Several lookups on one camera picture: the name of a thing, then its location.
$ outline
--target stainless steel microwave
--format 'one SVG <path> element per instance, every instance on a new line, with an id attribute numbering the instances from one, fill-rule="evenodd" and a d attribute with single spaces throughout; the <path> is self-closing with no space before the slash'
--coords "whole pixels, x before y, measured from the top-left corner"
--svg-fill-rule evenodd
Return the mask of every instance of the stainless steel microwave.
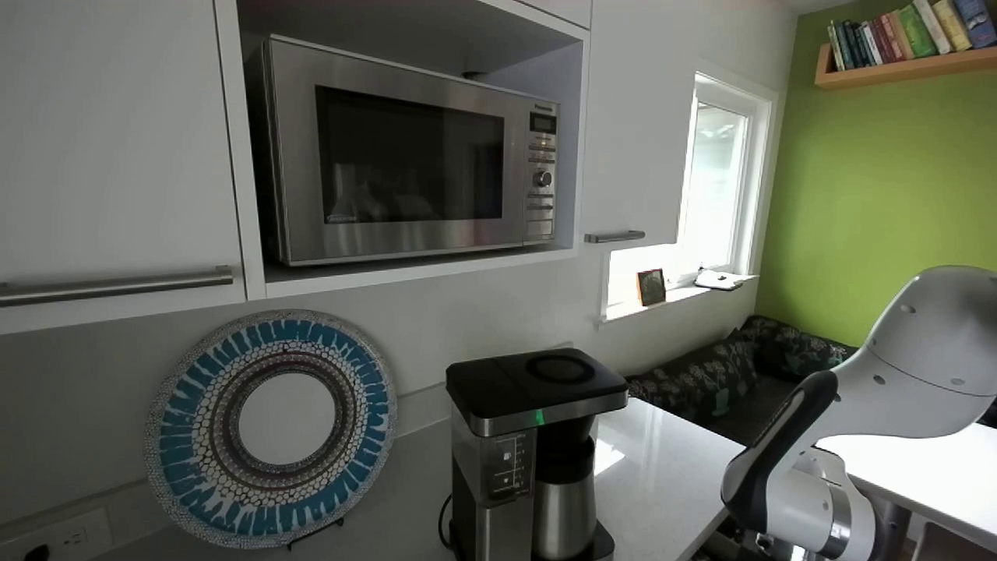
<path id="1" fill-rule="evenodd" d="M 556 103 L 279 36 L 245 70 L 263 242 L 281 262 L 553 240 Z"/>

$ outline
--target picture frame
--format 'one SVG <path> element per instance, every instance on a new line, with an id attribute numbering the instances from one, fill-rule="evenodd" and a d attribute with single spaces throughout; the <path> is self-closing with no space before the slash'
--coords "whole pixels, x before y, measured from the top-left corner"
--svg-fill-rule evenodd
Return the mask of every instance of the picture frame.
<path id="1" fill-rule="evenodd" d="M 640 304 L 654 305 L 665 301 L 665 275 L 660 269 L 652 269 L 637 274 L 637 291 Z"/>

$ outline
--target cabinet door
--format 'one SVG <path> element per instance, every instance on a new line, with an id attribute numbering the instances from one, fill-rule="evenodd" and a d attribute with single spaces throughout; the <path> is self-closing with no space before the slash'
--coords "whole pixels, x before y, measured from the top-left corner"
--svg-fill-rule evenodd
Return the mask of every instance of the cabinet door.
<path id="1" fill-rule="evenodd" d="M 591 0 L 519 0 L 534 8 L 588 28 L 592 21 Z"/>
<path id="2" fill-rule="evenodd" d="M 212 3 L 13 0 L 0 13 L 0 282 L 65 283 L 72 298 L 79 281 L 234 276 L 8 300 L 0 332 L 245 301 Z"/>
<path id="3" fill-rule="evenodd" d="M 675 243 L 696 72 L 696 4 L 594 0 L 582 229 Z"/>

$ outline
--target countertop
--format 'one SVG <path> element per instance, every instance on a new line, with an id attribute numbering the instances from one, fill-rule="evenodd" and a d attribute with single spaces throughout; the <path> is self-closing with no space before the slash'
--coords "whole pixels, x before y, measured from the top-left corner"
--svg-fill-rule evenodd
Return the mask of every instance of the countertop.
<path id="1" fill-rule="evenodd" d="M 997 429 L 939 438 L 848 435 L 818 444 L 844 459 L 855 486 L 997 551 Z"/>
<path id="2" fill-rule="evenodd" d="M 596 513 L 616 541 L 616 561 L 683 561 L 724 516 L 720 483 L 742 446 L 639 399 L 598 417 Z M 286 549 L 238 551 L 202 542 L 176 526 L 114 550 L 100 561 L 452 561 L 437 517 L 450 493 L 450 423 L 398 439 L 381 476 L 346 515 Z"/>

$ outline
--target coffee maker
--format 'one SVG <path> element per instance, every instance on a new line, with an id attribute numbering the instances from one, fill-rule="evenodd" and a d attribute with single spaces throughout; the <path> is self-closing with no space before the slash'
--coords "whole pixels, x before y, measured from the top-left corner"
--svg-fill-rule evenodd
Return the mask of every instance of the coffee maker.
<path id="1" fill-rule="evenodd" d="M 595 415 L 626 381 L 561 348 L 447 368 L 458 561 L 596 561 L 615 544 L 595 516 Z"/>

